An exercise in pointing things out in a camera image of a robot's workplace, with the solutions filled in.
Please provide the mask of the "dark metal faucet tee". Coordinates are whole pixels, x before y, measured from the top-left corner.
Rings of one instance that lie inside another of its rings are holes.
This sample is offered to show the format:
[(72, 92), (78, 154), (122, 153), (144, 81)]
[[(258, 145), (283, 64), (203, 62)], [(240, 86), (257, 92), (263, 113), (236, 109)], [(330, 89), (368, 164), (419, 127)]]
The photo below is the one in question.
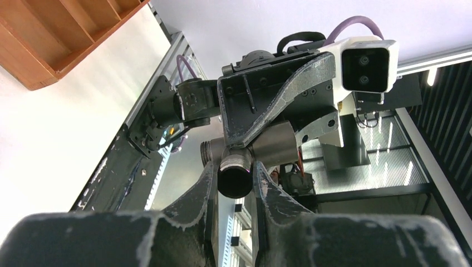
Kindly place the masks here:
[(289, 121), (267, 127), (247, 147), (230, 148), (220, 137), (200, 144), (202, 164), (217, 163), (218, 191), (225, 197), (240, 199), (253, 188), (253, 165), (261, 162), (274, 167), (298, 160), (297, 140)]

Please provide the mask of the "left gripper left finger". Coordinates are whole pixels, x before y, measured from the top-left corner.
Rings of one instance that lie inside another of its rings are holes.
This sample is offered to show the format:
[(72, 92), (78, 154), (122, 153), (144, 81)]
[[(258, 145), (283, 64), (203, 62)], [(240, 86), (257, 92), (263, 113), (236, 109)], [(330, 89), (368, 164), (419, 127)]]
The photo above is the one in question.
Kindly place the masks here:
[(2, 266), (215, 266), (216, 167), (160, 211), (65, 212), (22, 219)]

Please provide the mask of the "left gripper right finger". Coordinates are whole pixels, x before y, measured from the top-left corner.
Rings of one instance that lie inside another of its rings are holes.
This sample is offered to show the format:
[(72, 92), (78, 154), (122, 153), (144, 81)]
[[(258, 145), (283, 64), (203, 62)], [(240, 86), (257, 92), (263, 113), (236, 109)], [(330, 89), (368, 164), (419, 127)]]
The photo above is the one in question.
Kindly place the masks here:
[(254, 266), (469, 266), (452, 232), (418, 215), (316, 214), (252, 166)]

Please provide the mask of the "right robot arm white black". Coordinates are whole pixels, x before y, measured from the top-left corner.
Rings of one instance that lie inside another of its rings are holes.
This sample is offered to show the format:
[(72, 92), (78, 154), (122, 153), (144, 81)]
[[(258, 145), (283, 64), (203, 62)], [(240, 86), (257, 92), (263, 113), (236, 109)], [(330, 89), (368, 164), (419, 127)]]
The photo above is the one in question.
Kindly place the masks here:
[(162, 131), (182, 123), (186, 129), (206, 126), (220, 116), (226, 147), (251, 147), (272, 125), (288, 122), (298, 143), (336, 131), (335, 56), (297, 52), (275, 56), (254, 51), (236, 65), (224, 67), (217, 80), (192, 78), (171, 90), (160, 76), (130, 128), (130, 141), (144, 155), (161, 148)]

